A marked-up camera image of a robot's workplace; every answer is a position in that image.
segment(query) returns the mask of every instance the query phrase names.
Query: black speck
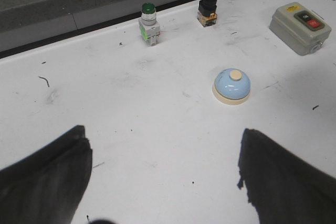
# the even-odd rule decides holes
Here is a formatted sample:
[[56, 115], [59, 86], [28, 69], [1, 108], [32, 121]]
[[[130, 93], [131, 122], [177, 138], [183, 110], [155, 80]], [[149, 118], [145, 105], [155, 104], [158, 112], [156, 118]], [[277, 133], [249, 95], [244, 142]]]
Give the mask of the black speck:
[[98, 165], [95, 165], [94, 167], [92, 167], [92, 169], [95, 169], [96, 167], [98, 167], [98, 166], [100, 166], [100, 165], [103, 165], [103, 164], [105, 164], [105, 162], [100, 163], [100, 164], [98, 164]]
[[38, 76], [40, 79], [43, 79], [43, 80], [45, 80], [46, 82], [47, 82], [47, 85], [48, 85], [48, 88], [50, 88], [50, 85], [49, 85], [49, 81], [46, 79], [46, 78], [44, 78], [44, 77], [41, 77], [41, 76]]

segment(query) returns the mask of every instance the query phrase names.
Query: gray switch box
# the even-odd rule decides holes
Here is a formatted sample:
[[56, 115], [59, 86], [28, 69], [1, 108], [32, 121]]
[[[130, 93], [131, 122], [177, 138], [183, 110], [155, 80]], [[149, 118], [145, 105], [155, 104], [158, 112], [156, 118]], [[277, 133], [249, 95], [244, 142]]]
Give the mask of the gray switch box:
[[319, 50], [331, 27], [297, 2], [279, 7], [269, 29], [299, 55]]

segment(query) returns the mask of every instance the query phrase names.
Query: red button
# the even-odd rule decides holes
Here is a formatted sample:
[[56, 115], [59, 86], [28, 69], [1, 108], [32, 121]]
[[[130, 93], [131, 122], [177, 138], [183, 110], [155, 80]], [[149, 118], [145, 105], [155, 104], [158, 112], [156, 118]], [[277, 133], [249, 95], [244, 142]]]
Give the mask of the red button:
[[318, 28], [321, 25], [321, 23], [316, 21], [315, 19], [307, 21], [307, 24], [310, 25], [312, 28]]

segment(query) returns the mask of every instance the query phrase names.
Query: white table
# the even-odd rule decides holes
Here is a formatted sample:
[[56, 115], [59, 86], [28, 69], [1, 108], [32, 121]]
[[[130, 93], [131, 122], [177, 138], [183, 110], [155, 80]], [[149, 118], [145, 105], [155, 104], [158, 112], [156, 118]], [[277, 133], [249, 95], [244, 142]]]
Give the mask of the white table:
[[[72, 223], [258, 223], [236, 186], [244, 128], [336, 176], [336, 35], [297, 55], [268, 28], [293, 1], [336, 28], [332, 0], [218, 0], [207, 28], [194, 1], [158, 13], [154, 47], [130, 20], [0, 60], [0, 168], [82, 124], [95, 167]], [[211, 91], [231, 67], [251, 79], [239, 106]]]

